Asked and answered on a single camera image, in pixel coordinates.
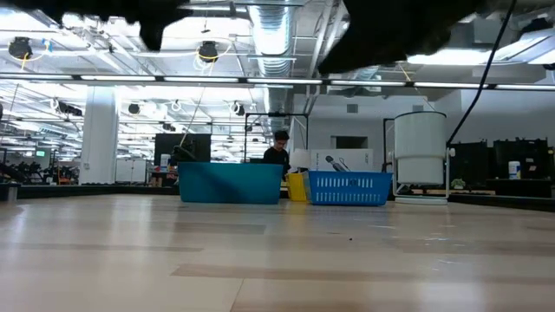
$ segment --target ceiling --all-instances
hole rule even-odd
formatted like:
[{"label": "ceiling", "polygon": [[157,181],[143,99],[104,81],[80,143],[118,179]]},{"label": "ceiling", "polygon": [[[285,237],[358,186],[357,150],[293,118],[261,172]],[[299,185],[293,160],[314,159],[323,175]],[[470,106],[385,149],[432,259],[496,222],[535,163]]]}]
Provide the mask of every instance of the ceiling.
[{"label": "ceiling", "polygon": [[[274,3],[283,4],[280,0],[275,0]],[[349,19],[343,6],[337,1],[310,0],[292,3],[303,5],[288,7],[291,10],[291,40],[289,49],[282,55],[264,53],[275,48],[280,41],[267,40],[264,43],[257,38],[257,26],[251,19],[252,7],[242,4],[237,5],[237,13],[233,15],[228,6],[219,3],[193,2],[201,10],[194,17],[188,17],[166,28],[159,53],[145,49],[139,38],[139,24],[127,25],[118,17],[110,18],[108,23],[100,23],[93,17],[66,15],[63,18],[64,27],[60,29],[40,11],[27,14],[12,9],[0,9],[0,72],[257,77],[264,75],[264,62],[275,60],[274,62],[286,64],[288,70],[284,77],[311,78],[317,75],[314,65],[341,36]],[[500,10],[492,10],[481,16],[484,18],[474,16],[467,19],[466,23],[457,25],[457,31],[467,34],[471,29],[476,34],[479,30],[483,33],[490,24],[499,25],[499,13],[502,13],[504,3],[502,1],[498,7]],[[516,30],[529,23],[532,18],[539,14],[550,16],[552,6],[553,1],[520,0],[518,14],[513,18],[512,31],[508,32],[504,45],[510,47],[510,43],[514,41],[511,37],[514,37]],[[14,58],[8,52],[10,43],[17,36],[30,38],[33,56],[26,62]],[[199,60],[198,48],[202,42],[216,43],[219,58],[215,63]],[[394,67],[367,68],[330,78],[477,82],[483,70],[480,64],[486,60],[488,50],[483,47],[471,49],[472,44],[465,48],[465,51],[471,50],[476,57],[483,59],[471,61],[469,65],[434,65],[429,64],[429,60],[424,61],[425,63],[402,62]],[[499,66],[494,66],[489,75],[490,81],[534,83],[544,79],[545,71],[542,66],[529,65],[527,61],[529,60],[499,60]],[[243,154],[245,119],[234,113],[233,105],[243,105],[247,113],[267,113],[268,110],[275,110],[273,105],[276,99],[272,97],[289,94],[290,96],[285,96],[279,109],[302,113],[307,100],[304,87],[279,86],[268,91],[268,88],[245,86],[216,88],[137,84],[115,88],[118,89],[122,105],[119,133],[119,157],[122,158],[151,159],[154,135],[171,132],[162,128],[159,121],[163,120],[172,124],[176,133],[187,131],[189,124],[190,133],[213,133],[213,140],[216,142],[212,147],[212,155],[222,160],[239,161]],[[413,105],[427,105],[426,101],[437,101],[450,92],[446,89],[358,88],[355,93],[347,96],[349,90],[345,89],[321,90],[311,110],[311,118],[389,117],[410,111]],[[78,107],[85,114],[86,97],[87,86],[83,84],[0,81],[0,103],[4,107],[2,146],[7,147],[10,152],[18,153],[34,146],[52,146],[61,151],[64,159],[78,158],[83,119],[74,116],[71,117],[71,122],[65,121],[68,116],[56,112],[56,102],[52,100],[57,99]],[[140,113],[129,113],[130,104],[140,105]],[[346,113],[344,107],[347,104],[358,104],[358,113]],[[262,155],[271,142],[269,138],[272,129],[287,127],[288,124],[286,119],[275,118],[261,118],[257,122],[260,126],[255,126],[249,134],[248,152],[252,157]]]}]

